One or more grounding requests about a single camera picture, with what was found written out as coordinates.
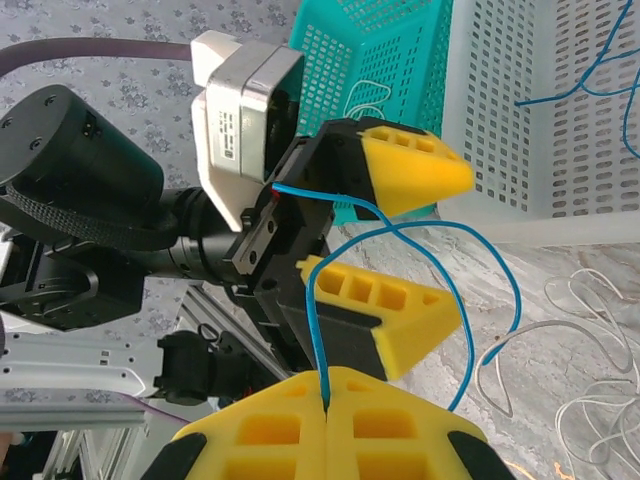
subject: blue wire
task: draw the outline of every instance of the blue wire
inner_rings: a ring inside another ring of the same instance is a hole
[[[517,107],[524,107],[524,106],[528,106],[528,105],[536,105],[536,104],[540,104],[540,103],[564,100],[565,98],[573,95],[575,92],[577,92],[580,89],[582,89],[585,92],[587,92],[588,94],[596,96],[596,97],[610,97],[610,96],[613,96],[613,95],[620,95],[620,94],[623,94],[623,93],[631,92],[631,95],[629,96],[629,101],[628,101],[626,109],[625,109],[624,118],[623,118],[623,121],[622,121],[622,141],[624,142],[624,145],[627,147],[627,149],[629,150],[629,152],[631,152],[631,154],[633,156],[635,156],[636,158],[640,158],[640,152],[636,151],[636,149],[633,148],[633,146],[629,142],[629,115],[630,115],[630,112],[631,112],[631,108],[633,106],[633,99],[635,97],[635,92],[638,89],[638,87],[640,86],[640,83],[639,83],[640,82],[640,69],[638,69],[638,73],[636,74],[636,79],[635,79],[634,83],[630,87],[621,88],[619,90],[614,90],[614,91],[611,91],[611,92],[596,92],[595,90],[593,90],[590,87],[585,85],[585,83],[589,79],[589,77],[593,74],[593,72],[600,65],[604,65],[604,64],[606,64],[608,62],[612,62],[614,60],[620,60],[620,59],[623,59],[623,58],[627,58],[627,57],[630,57],[630,56],[635,55],[636,53],[640,52],[640,48],[636,48],[635,50],[631,50],[629,52],[624,52],[624,53],[621,53],[619,55],[614,55],[613,57],[604,58],[605,55],[607,54],[607,52],[609,51],[609,48],[611,47],[611,43],[613,42],[616,34],[618,33],[618,30],[620,29],[620,26],[622,25],[622,22],[623,22],[624,18],[627,16],[627,13],[629,12],[629,9],[633,5],[633,1],[634,0],[628,0],[627,1],[626,5],[624,6],[624,8],[622,9],[620,15],[618,16],[618,20],[616,21],[616,23],[614,24],[613,28],[611,29],[611,32],[609,33],[609,37],[607,38],[607,41],[605,42],[604,46],[602,47],[602,50],[600,51],[600,53],[596,57],[596,59],[593,62],[593,64],[584,72],[584,74],[580,77],[580,80],[578,81],[578,83],[576,83],[573,86],[573,88],[571,88],[568,92],[561,93],[561,94],[553,96],[553,97],[544,97],[544,98],[538,98],[538,99],[534,99],[534,100],[525,100],[525,101],[521,101],[521,102],[515,102],[515,105]]]
[[[449,273],[446,271],[446,269],[442,266],[440,261],[438,261],[438,259],[431,252],[426,250],[422,245],[416,243],[415,241],[413,241],[412,239],[410,239],[406,235],[402,234],[400,232],[400,230],[403,230],[405,228],[414,228],[414,227],[444,226],[444,227],[457,228],[457,229],[466,231],[467,233],[473,235],[477,240],[479,240],[490,251],[490,253],[494,256],[494,258],[498,261],[498,263],[500,264],[500,266],[504,270],[505,275],[507,276],[507,278],[508,278],[508,280],[511,283],[511,286],[513,288],[513,293],[514,293],[514,297],[515,297],[515,314],[514,314],[513,323],[511,325],[511,328],[509,329],[509,332],[512,332],[512,331],[516,330],[518,328],[519,324],[520,324],[520,318],[522,316],[522,296],[521,296],[520,289],[518,287],[518,283],[517,283],[515,277],[513,276],[511,271],[509,270],[509,267],[505,263],[504,259],[500,256],[500,253],[495,249],[495,247],[493,245],[491,245],[489,243],[489,241],[486,238],[484,238],[482,235],[480,235],[478,232],[476,232],[472,228],[468,227],[467,225],[463,225],[463,224],[459,224],[459,223],[455,223],[455,222],[447,222],[447,221],[442,221],[442,220],[425,220],[425,221],[407,222],[407,223],[403,223],[403,224],[399,224],[399,225],[393,225],[391,223],[391,221],[389,220],[389,218],[387,218],[386,215],[384,215],[384,213],[382,213],[382,211],[380,211],[380,209],[378,209],[372,203],[367,202],[367,201],[362,200],[362,199],[353,198],[353,197],[350,197],[350,196],[347,196],[347,195],[335,195],[335,194],[322,193],[322,192],[313,192],[313,191],[303,190],[303,189],[290,187],[290,186],[287,186],[287,185],[281,185],[281,184],[274,184],[272,186],[272,188],[275,191],[282,192],[282,193],[285,193],[285,194],[290,194],[290,195],[296,195],[296,196],[312,198],[312,199],[317,199],[317,200],[331,201],[331,202],[346,202],[346,203],[350,203],[350,204],[353,204],[353,205],[358,205],[358,206],[366,208],[369,211],[375,213],[383,221],[383,223],[385,223],[385,225],[386,225],[385,228],[381,228],[381,229],[378,229],[378,230],[373,230],[371,232],[366,232],[366,233],[363,233],[362,235],[359,235],[359,236],[351,239],[350,241],[348,241],[347,243],[345,243],[344,245],[339,247],[332,254],[330,254],[328,257],[324,258],[312,270],[312,272],[311,272],[311,274],[309,276],[309,280],[307,282],[307,289],[306,289],[306,292],[305,292],[305,301],[306,301],[306,306],[307,306],[307,313],[308,313],[308,316],[309,316],[309,328],[310,328],[310,331],[313,332],[312,333],[312,343],[314,344],[314,349],[315,349],[315,346],[318,346],[318,345],[321,346],[322,345],[322,338],[321,338],[320,328],[318,326],[317,311],[316,311],[316,304],[315,304],[315,288],[313,288],[313,286],[315,285],[315,282],[317,280],[317,277],[318,277],[320,271],[324,267],[326,267],[329,263],[331,263],[336,258],[338,258],[340,255],[342,255],[344,252],[346,252],[349,248],[352,248],[354,245],[357,245],[358,243],[360,243],[360,242],[362,242],[362,241],[364,241],[364,240],[366,240],[368,238],[372,238],[372,237],[375,237],[375,236],[383,235],[385,233],[393,233],[396,237],[400,238],[402,241],[404,241],[405,243],[409,244],[410,246],[412,246],[413,248],[418,250],[420,253],[425,255],[434,264],[434,266],[436,267],[438,272],[445,279],[445,282],[449,286],[449,289],[451,290],[451,293],[453,294],[453,296],[454,296],[454,298],[456,300],[456,304],[458,306],[458,309],[460,311],[460,316],[462,318],[462,324],[463,324],[465,336],[466,336],[466,339],[467,339],[467,346],[468,346],[468,350],[469,350],[469,356],[468,356],[468,359],[467,359],[467,369],[466,369],[466,372],[465,372],[464,379],[462,380],[462,382],[460,384],[460,388],[458,389],[458,393],[456,394],[456,396],[454,397],[453,401],[449,405],[449,410],[450,411],[455,410],[455,408],[460,403],[460,400],[464,396],[464,393],[465,393],[466,389],[469,386],[469,383],[471,381],[471,376],[472,376],[472,373],[473,373],[473,367],[474,367],[474,364],[475,364],[475,347],[474,347],[474,342],[473,342],[473,334],[471,332],[471,326],[470,326],[470,323],[469,323],[469,318],[467,316],[467,312],[466,312],[466,309],[464,307],[464,302],[462,301],[462,297],[460,296],[460,293],[458,292],[458,289],[455,286],[455,283],[453,282],[453,279],[451,278]],[[318,339],[316,339],[316,341],[314,342],[313,335],[316,335],[316,336],[320,337],[319,341],[318,341]],[[498,354],[498,352],[501,349],[502,349],[502,347],[498,347],[498,348],[494,349],[491,352],[491,354],[487,357],[487,359],[485,360],[485,364],[489,363],[495,357],[495,355]],[[326,371],[321,371],[320,368],[318,369],[318,371],[319,371],[320,376],[321,376],[321,386],[324,385],[324,388],[326,389],[326,390],[323,390],[323,402],[325,403],[325,408],[326,408],[328,406],[328,404],[329,404],[330,388],[329,388],[329,381],[328,381],[328,367],[326,367],[326,357],[324,357],[324,352],[322,352],[322,354],[323,355],[320,356],[320,357],[324,358],[323,367],[326,368]],[[319,357],[318,352],[316,352],[315,355],[316,355],[316,361],[317,361],[317,359]]]
[[[629,95],[629,101],[627,102],[627,108],[625,108],[624,110],[624,117],[622,119],[622,141],[624,142],[625,147],[627,147],[627,149],[631,152],[631,154],[634,155],[636,158],[640,158],[640,153],[638,153],[636,149],[631,146],[631,143],[629,142],[628,129],[629,129],[629,115],[631,113],[631,107],[633,106],[633,100],[636,96],[638,82],[640,82],[640,68],[636,73],[636,78],[633,82],[633,85],[635,88],[631,90],[631,95]]]
[[[611,32],[609,33],[609,37],[607,38],[607,41],[605,42],[604,46],[602,47],[602,50],[600,51],[600,53],[598,53],[598,56],[596,57],[595,61],[582,74],[582,76],[580,77],[580,81],[578,83],[576,83],[569,91],[567,91],[565,93],[560,93],[560,94],[555,95],[553,97],[544,97],[544,98],[537,98],[537,99],[534,99],[534,100],[523,100],[521,102],[515,102],[516,107],[526,107],[528,105],[536,105],[538,103],[546,103],[546,102],[553,102],[553,101],[557,101],[557,100],[564,100],[565,98],[567,98],[567,97],[573,95],[574,93],[576,93],[578,90],[580,90],[580,88],[584,88],[584,83],[588,80],[588,78],[595,71],[595,69],[598,68],[598,66],[602,64],[604,56],[609,51],[609,48],[611,47],[611,44],[613,43],[613,40],[615,39],[615,36],[618,33],[618,29],[620,28],[620,25],[622,24],[622,22],[624,20],[624,17],[627,16],[627,12],[631,8],[631,5],[633,5],[633,0],[628,0],[627,4],[624,6],[624,8],[622,9],[622,12],[620,13],[620,16],[618,17],[618,20],[616,20],[616,23],[614,24],[613,28],[611,29]]]

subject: white plastic basket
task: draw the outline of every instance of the white plastic basket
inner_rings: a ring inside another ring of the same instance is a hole
[[[640,165],[621,134],[629,95],[579,91],[559,102],[514,105],[569,90],[626,3],[454,2],[443,139],[472,163],[476,191],[440,203],[443,218],[470,224],[495,242],[640,241]],[[631,7],[611,55],[640,47],[639,8],[640,2]],[[640,54],[610,62],[587,85],[631,86],[639,67]],[[634,110],[628,138],[637,146]]]

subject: black cable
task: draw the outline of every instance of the black cable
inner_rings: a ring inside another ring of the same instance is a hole
[[[37,62],[71,57],[128,57],[191,61],[188,44],[120,38],[49,38],[18,43],[0,50],[0,78]]]

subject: gray patterned floor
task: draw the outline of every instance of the gray patterned floor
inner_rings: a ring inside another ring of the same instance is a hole
[[[0,48],[14,42],[65,35],[100,35],[186,42],[216,29],[243,39],[263,38],[285,42],[298,5],[297,0],[214,0],[161,2],[152,0],[0,0]],[[48,62],[23,68],[0,80],[0,115],[34,89],[63,83],[84,96],[116,126],[151,153],[165,169],[170,186],[197,183],[195,150],[189,122],[194,96],[189,65],[159,61],[83,59]],[[329,241],[335,247],[368,227],[336,229]],[[478,348],[508,327],[512,296],[496,266],[482,248],[450,232],[418,231],[413,238],[431,248],[465,296]],[[406,246],[376,239],[358,247],[345,260],[416,282],[438,285],[425,262]],[[524,322],[557,317],[544,301],[542,285],[552,275],[569,274],[579,266],[599,268],[611,275],[632,299],[640,298],[640,247],[530,249],[507,247],[503,251],[522,284]],[[144,309],[134,318],[113,322],[77,335],[120,338],[160,336],[170,331],[185,285],[150,281]],[[637,300],[615,305],[622,320],[640,329]],[[566,472],[566,462],[552,431],[555,410],[581,392],[594,378],[611,374],[602,358],[584,341],[568,332],[540,333],[510,347],[504,363],[513,387],[516,416],[507,420],[491,411],[471,389],[459,412],[486,431],[504,457],[522,465],[534,478],[557,478],[555,462]],[[430,355],[400,385],[440,405],[453,397],[462,378],[466,347],[456,333]],[[0,395],[4,402],[47,399],[105,402],[102,392],[33,392],[13,390]],[[577,419],[570,428],[576,438],[587,434]],[[637,445],[639,437],[632,438]],[[595,478],[593,470],[579,478]],[[622,471],[617,480],[637,478]]]

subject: yellow triangular block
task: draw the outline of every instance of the yellow triangular block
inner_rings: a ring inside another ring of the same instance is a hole
[[[333,367],[327,480],[458,480],[469,474],[447,435],[482,431],[436,405],[354,370]]]
[[[305,284],[320,260],[311,255],[298,262]],[[445,290],[338,262],[320,272],[316,301],[381,320],[371,334],[389,380],[411,370],[461,322],[455,299]]]
[[[326,417],[317,372],[296,375],[192,423],[207,443],[188,480],[324,480]]]
[[[376,204],[389,217],[473,187],[469,162],[433,134],[375,127],[363,132],[362,146]]]
[[[355,370],[330,381],[326,416],[305,372],[182,429],[174,440],[207,438],[187,480],[470,478],[447,435],[486,442],[471,422]]]

